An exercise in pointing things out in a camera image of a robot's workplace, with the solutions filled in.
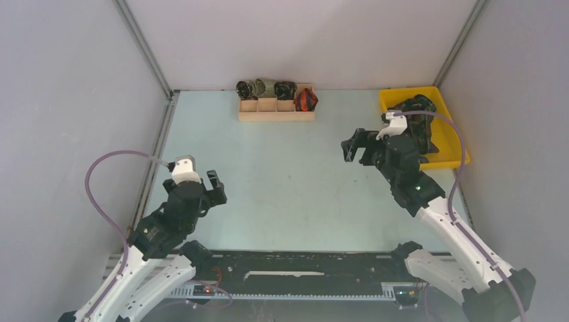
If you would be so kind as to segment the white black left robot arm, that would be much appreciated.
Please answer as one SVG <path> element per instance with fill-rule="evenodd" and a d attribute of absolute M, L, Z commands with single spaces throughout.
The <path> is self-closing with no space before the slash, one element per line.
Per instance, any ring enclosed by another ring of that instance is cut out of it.
<path fill-rule="evenodd" d="M 187 241 L 200 218 L 227 202 L 215 170 L 203 179 L 165 180 L 168 198 L 143 218 L 127 240 L 128 249 L 95 295 L 60 321 L 139 321 L 185 281 L 207 278 L 213 254 L 197 240 Z"/>

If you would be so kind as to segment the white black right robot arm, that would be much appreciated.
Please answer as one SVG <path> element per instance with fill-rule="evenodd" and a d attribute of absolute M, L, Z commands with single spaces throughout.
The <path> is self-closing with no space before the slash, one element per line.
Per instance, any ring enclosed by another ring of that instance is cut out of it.
<path fill-rule="evenodd" d="M 341 147 L 346 162 L 364 149 L 359 163 L 380 171 L 397 204 L 438 235 L 457 262 L 450 265 L 407 242 L 392 252 L 390 270 L 396 279 L 414 276 L 430 283 L 460 304 L 469 321 L 526 319 L 535 277 L 504 261 L 457 214 L 441 186 L 420 170 L 411 138 L 358 128 Z"/>

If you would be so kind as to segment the brown green patterned tie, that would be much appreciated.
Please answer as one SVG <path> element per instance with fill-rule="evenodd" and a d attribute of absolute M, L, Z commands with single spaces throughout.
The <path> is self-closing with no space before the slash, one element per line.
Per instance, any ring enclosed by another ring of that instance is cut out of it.
<path fill-rule="evenodd" d="M 429 111 L 436 112 L 435 104 L 425 95 L 415 95 L 410 99 L 406 99 L 397 103 L 391 110 L 408 112 L 408 111 Z M 421 155 L 438 153 L 438 147 L 431 141 L 432 131 L 431 123 L 433 116 L 417 114 L 407 115 L 407 129 L 403 132 L 406 136 L 413 138 Z"/>

